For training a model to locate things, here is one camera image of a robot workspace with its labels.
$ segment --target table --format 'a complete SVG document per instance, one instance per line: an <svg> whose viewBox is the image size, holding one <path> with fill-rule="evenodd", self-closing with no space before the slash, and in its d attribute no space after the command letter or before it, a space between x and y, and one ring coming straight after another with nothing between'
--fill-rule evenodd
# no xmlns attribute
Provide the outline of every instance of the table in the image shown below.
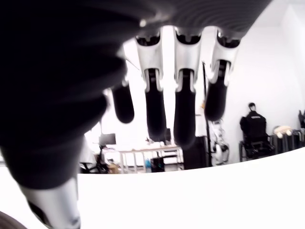
<svg viewBox="0 0 305 229"><path fill-rule="evenodd" d="M147 146L145 148L141 148L141 149L130 149L130 150L121 150L121 149L103 149L102 153L106 154L106 153L120 153L120 166L121 166L121 173L124 174L124 168L126 168L126 170L128 171L128 165L127 165L127 159L126 159L126 154L128 153L132 153L133 154L133 161L134 161L134 170L135 173L138 172L137 169L137 163L136 163L136 156L135 153L142 153L142 157L143 157L143 168L144 168L144 172L146 172L146 165L145 165L145 156L144 153L145 152L154 152L154 151L161 151L161 152L171 152L171 151L175 151L176 155L177 155L177 163L182 163L182 150L179 146Z"/></svg>
<svg viewBox="0 0 305 229"><path fill-rule="evenodd" d="M78 174L82 229L153 229L155 222L161 229L303 229L304 162L302 148L177 172ZM28 229L45 229L7 168L0 167L0 182L0 211Z"/></svg>

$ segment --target black stand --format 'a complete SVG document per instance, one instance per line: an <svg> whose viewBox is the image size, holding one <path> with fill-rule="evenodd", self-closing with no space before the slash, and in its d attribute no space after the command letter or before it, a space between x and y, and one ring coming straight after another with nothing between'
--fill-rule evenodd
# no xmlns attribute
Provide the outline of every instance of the black stand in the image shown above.
<svg viewBox="0 0 305 229"><path fill-rule="evenodd" d="M202 67L203 67L203 82L204 82L204 99L206 99L206 75L205 75L204 62L202 62ZM210 128L209 128L209 122L207 119L205 119L205 123L206 123L206 135L207 135L207 140L208 140L208 167L212 167Z"/></svg>

